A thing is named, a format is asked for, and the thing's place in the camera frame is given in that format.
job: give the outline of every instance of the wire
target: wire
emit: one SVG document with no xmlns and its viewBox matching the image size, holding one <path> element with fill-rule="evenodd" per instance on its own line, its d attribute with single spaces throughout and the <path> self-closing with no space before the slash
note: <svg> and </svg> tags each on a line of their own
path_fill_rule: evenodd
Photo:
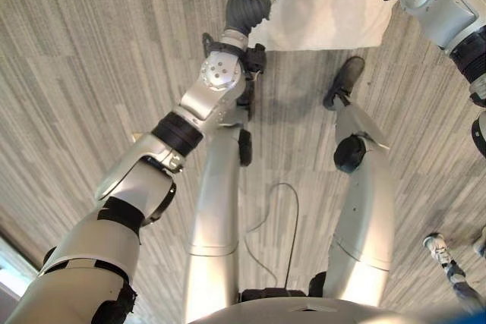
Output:
<svg viewBox="0 0 486 324">
<path fill-rule="evenodd" d="M 293 254 L 294 254 L 294 246 L 295 246 L 295 238 L 297 236 L 297 227 L 298 227 L 298 214 L 299 214 L 299 210 L 300 210 L 300 202 L 298 201 L 298 194 L 297 194 L 297 191 L 295 191 L 295 188 L 291 185 L 291 184 L 288 184 L 286 182 L 279 182 L 277 184 L 274 184 L 272 185 L 272 187 L 269 189 L 268 191 L 268 203 L 267 203 L 267 207 L 265 209 L 265 216 L 264 218 L 262 219 L 261 222 L 259 222 L 258 224 L 256 224 L 253 228 L 250 228 L 246 231 L 245 233 L 245 237 L 244 237 L 244 241 L 245 241 L 245 247 L 248 251 L 248 254 L 250 255 L 250 257 L 262 268 L 264 269 L 265 271 L 268 272 L 268 274 L 270 274 L 273 278 L 273 280 L 275 281 L 275 284 L 274 284 L 274 287 L 277 286 L 277 283 L 278 283 L 278 280 L 277 280 L 277 277 L 275 276 L 275 274 L 268 268 L 266 267 L 252 252 L 251 252 L 251 249 L 250 247 L 248 246 L 248 239 L 247 239 L 247 236 L 250 234 L 250 233 L 253 233 L 254 231 L 256 231 L 257 229 L 259 229 L 267 220 L 268 220 L 268 216 L 270 215 L 270 202 L 271 202 L 271 196 L 272 196 L 272 192 L 278 188 L 279 186 L 287 186 L 290 190 L 292 190 L 292 192 L 294 193 L 294 196 L 295 196 L 295 207 L 296 207 L 296 214 L 295 214 L 295 227 L 294 227 L 294 237 L 292 239 L 292 248 L 290 249 L 290 256 L 289 256 L 289 265 L 287 266 L 287 275 L 286 275 L 286 284 L 285 284 L 285 288 L 287 288 L 287 284 L 289 282 L 289 273 L 290 273 L 290 266 L 292 264 L 292 257 L 293 257 Z"/>
</svg>

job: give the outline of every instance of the sneaker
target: sneaker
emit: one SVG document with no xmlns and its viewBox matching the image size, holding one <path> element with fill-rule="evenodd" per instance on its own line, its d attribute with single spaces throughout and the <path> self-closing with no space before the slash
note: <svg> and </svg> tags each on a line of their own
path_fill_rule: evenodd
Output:
<svg viewBox="0 0 486 324">
<path fill-rule="evenodd" d="M 481 237 L 472 244 L 472 248 L 480 257 L 486 258 L 486 226 L 481 232 Z"/>
<path fill-rule="evenodd" d="M 429 234 L 424 239 L 424 247 L 430 250 L 434 260 L 438 261 L 442 267 L 446 267 L 447 265 L 454 263 L 442 234 Z"/>
</svg>

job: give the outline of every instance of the white cloth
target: white cloth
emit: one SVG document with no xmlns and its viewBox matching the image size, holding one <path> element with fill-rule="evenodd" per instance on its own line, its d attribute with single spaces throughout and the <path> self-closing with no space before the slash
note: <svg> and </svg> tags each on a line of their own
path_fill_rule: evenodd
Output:
<svg viewBox="0 0 486 324">
<path fill-rule="evenodd" d="M 277 0 L 270 20 L 252 31 L 250 45 L 269 51 L 356 49 L 381 44 L 394 2 Z"/>
</svg>

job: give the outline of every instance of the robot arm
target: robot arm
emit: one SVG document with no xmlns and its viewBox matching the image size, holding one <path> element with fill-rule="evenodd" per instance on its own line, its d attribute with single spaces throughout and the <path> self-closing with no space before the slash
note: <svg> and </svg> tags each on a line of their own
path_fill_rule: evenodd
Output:
<svg viewBox="0 0 486 324">
<path fill-rule="evenodd" d="M 211 135 L 245 91 L 248 34 L 275 0 L 229 0 L 226 30 L 214 42 L 196 83 L 151 133 L 106 174 L 97 207 L 46 254 L 39 276 L 7 323 L 121 324 L 132 311 L 139 230 L 169 206 L 176 186 L 168 172 Z"/>
<path fill-rule="evenodd" d="M 471 100 L 486 108 L 486 0 L 399 1 L 424 34 L 454 60 L 470 83 Z M 474 123 L 472 135 L 486 157 L 486 127 L 480 121 Z"/>
</svg>

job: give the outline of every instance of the blue object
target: blue object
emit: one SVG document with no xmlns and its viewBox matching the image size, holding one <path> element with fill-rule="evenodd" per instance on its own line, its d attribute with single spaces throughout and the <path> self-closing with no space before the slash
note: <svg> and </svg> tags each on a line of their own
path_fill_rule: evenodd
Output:
<svg viewBox="0 0 486 324">
<path fill-rule="evenodd" d="M 468 315 L 455 319 L 447 322 L 447 324 L 486 324 L 486 310 L 481 311 L 473 316 Z"/>
</svg>

